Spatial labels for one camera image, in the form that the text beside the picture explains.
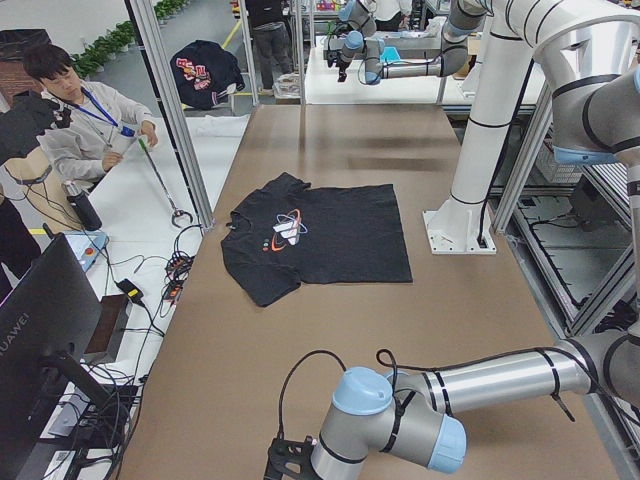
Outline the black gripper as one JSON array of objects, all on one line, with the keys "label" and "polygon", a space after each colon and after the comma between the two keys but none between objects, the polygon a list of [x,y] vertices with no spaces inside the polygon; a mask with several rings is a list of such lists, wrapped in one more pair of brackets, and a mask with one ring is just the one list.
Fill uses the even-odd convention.
[{"label": "black gripper", "polygon": [[347,64],[341,59],[345,37],[327,37],[325,39],[325,61],[329,69],[337,68],[339,75],[345,75]]},{"label": "black gripper", "polygon": [[307,436],[303,442],[274,438],[267,451],[264,479],[315,479],[311,464],[314,439]]}]

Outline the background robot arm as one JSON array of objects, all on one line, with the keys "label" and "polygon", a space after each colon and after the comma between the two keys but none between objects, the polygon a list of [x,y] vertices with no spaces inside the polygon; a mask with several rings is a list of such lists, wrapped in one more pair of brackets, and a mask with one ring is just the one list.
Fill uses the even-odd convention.
[{"label": "background robot arm", "polygon": [[374,1],[349,0],[338,11],[338,18],[364,37],[372,37],[376,32],[374,11]]}]

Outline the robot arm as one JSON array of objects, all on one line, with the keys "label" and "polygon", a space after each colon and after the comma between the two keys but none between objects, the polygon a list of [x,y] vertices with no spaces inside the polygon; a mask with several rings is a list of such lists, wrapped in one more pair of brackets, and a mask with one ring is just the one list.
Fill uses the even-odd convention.
[{"label": "robot arm", "polygon": [[486,15],[493,32],[486,40],[484,70],[499,69],[501,45],[522,46],[551,89],[554,155],[566,164],[639,161],[639,71],[631,57],[639,40],[639,14],[607,1],[455,1],[440,29],[440,48],[418,62],[382,60],[371,3],[350,1],[338,13],[345,37],[328,41],[325,57],[346,78],[362,59],[368,85],[419,76],[446,77],[461,66],[467,38]]},{"label": "robot arm", "polygon": [[639,327],[576,336],[553,346],[505,352],[442,368],[397,363],[386,374],[344,371],[317,437],[278,432],[267,479],[356,479],[372,451],[451,474],[464,461],[456,414],[564,391],[639,404]]}]

